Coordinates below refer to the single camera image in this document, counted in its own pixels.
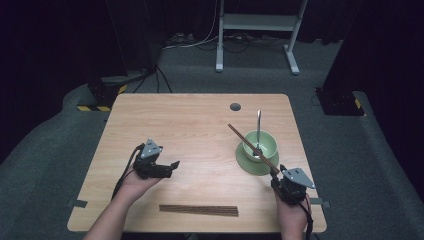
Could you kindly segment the brown wooden chopstick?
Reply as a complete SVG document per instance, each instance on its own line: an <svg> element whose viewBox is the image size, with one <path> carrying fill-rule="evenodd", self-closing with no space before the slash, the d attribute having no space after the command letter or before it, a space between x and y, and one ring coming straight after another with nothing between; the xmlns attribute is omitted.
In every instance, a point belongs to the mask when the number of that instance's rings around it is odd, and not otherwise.
<svg viewBox="0 0 424 240"><path fill-rule="evenodd" d="M198 209L198 210L238 210L237 206L212 206L212 205L159 205L159 208L164 209Z"/></svg>
<svg viewBox="0 0 424 240"><path fill-rule="evenodd" d="M167 206L160 206L160 211L164 212L178 212L190 214L205 214L205 215L220 215L220 216L238 216L238 209L211 209L211 208L168 208Z"/></svg>
<svg viewBox="0 0 424 240"><path fill-rule="evenodd" d="M159 205L160 211L169 212L207 212L237 214L236 206L191 206L191 205Z"/></svg>
<svg viewBox="0 0 424 240"><path fill-rule="evenodd" d="M187 214L200 214L200 215L214 215L214 216L227 216L227 217L238 217L239 212L235 211L223 211L223 210L195 210L195 209L164 209L160 210L163 212L174 212L174 213L187 213Z"/></svg>
<svg viewBox="0 0 424 240"><path fill-rule="evenodd" d="M268 160L251 142L249 142L244 135L242 135L234 126L232 126L230 123L228 124L228 127L247 145L253 153L256 154L256 156L259 157L271 170L271 173L278 174L280 173L280 170L274 166L270 160Z"/></svg>

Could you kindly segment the black striped stand base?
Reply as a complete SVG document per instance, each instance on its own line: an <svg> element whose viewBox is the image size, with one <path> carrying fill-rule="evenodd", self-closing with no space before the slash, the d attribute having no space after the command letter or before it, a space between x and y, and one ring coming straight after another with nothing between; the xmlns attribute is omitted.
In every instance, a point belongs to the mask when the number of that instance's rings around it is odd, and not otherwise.
<svg viewBox="0 0 424 240"><path fill-rule="evenodd" d="M123 83L107 84L100 78L95 78L87 83L85 96L77 104L77 109L83 112L109 112L118 95L127 88Z"/></svg>

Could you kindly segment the white metal stand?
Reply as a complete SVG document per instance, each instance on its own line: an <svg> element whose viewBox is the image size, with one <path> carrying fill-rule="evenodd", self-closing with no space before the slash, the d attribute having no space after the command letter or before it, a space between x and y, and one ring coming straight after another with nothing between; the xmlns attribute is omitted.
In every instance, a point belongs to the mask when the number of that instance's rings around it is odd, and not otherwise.
<svg viewBox="0 0 424 240"><path fill-rule="evenodd" d="M296 15L255 15L226 13L224 10L225 0L220 0L215 70L217 72L222 72L224 70L223 38L225 30L277 31L291 33L289 43L284 45L283 50L291 73L293 75L299 75L300 69L296 62L293 48L297 40L307 3L308 0L301 0Z"/></svg>

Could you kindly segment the person's right hand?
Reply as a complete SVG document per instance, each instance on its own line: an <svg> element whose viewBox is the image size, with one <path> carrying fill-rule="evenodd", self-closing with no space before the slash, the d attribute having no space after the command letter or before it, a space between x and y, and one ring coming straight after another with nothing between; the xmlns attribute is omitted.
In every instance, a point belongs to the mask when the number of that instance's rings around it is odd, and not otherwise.
<svg viewBox="0 0 424 240"><path fill-rule="evenodd" d="M289 205L275 194L277 204L277 219L280 232L303 232L307 225L307 216L304 209L310 208L309 196L301 202L302 206Z"/></svg>

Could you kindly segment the green ceramic saucer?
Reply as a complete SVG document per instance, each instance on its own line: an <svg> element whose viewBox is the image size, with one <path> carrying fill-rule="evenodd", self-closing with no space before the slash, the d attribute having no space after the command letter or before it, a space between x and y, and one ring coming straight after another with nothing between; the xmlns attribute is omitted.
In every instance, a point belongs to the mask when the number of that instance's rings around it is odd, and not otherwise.
<svg viewBox="0 0 424 240"><path fill-rule="evenodd" d="M276 144L261 144L260 148L269 162L277 166L279 155ZM260 158L254 159L252 150L244 142L241 142L236 149L236 161L243 170L250 174L263 176L270 173L270 167Z"/></svg>

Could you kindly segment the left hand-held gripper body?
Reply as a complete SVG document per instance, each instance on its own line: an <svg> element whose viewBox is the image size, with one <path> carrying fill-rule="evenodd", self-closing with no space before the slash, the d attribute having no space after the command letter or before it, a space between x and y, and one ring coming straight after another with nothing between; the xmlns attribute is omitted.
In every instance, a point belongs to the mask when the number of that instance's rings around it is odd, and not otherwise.
<svg viewBox="0 0 424 240"><path fill-rule="evenodd" d="M133 164L133 169L140 178L165 178L167 176L165 168L156 164L161 152L162 147L158 146L151 138L148 138L141 145L141 150Z"/></svg>

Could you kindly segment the person's left hand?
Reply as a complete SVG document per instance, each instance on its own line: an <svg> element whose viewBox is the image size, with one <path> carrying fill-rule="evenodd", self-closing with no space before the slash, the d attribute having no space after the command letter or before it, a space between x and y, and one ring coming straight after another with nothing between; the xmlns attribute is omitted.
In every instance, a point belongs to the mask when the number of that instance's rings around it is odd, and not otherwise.
<svg viewBox="0 0 424 240"><path fill-rule="evenodd" d="M122 184L113 200L131 206L160 181L161 178L142 179L134 170L130 170L124 174Z"/></svg>

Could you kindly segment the green ceramic bowl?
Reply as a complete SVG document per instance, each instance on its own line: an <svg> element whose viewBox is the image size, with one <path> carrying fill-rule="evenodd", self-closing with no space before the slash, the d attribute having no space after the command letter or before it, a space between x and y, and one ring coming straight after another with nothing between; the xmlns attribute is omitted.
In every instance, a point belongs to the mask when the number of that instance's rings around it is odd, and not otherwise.
<svg viewBox="0 0 424 240"><path fill-rule="evenodd" d="M245 135L245 139L254 147L258 147L262 155L269 162L272 162L274 165L279 162L277 142L271 134L261 130L258 136L257 131L253 130ZM263 163L263 160L246 143L242 143L242 153L251 162Z"/></svg>

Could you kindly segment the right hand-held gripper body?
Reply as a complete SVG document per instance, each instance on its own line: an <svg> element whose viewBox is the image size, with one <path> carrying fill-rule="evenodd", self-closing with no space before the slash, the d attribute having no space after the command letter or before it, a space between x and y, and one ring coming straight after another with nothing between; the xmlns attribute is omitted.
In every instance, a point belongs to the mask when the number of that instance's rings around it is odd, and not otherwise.
<svg viewBox="0 0 424 240"><path fill-rule="evenodd" d="M271 181L271 187L280 199L289 205L302 202L306 198L306 190L316 188L301 168L288 169L282 175L282 178L278 177L278 183Z"/></svg>

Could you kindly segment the metal spoon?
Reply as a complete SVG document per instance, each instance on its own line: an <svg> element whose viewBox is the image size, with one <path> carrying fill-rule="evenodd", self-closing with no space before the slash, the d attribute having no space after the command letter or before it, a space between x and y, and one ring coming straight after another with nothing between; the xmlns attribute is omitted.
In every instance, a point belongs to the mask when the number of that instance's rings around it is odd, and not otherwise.
<svg viewBox="0 0 424 240"><path fill-rule="evenodd" d="M253 152L253 156L256 159L259 159L258 152L262 154L262 150L260 149L260 136L261 136L261 110L257 111L257 124L256 124L256 152Z"/></svg>

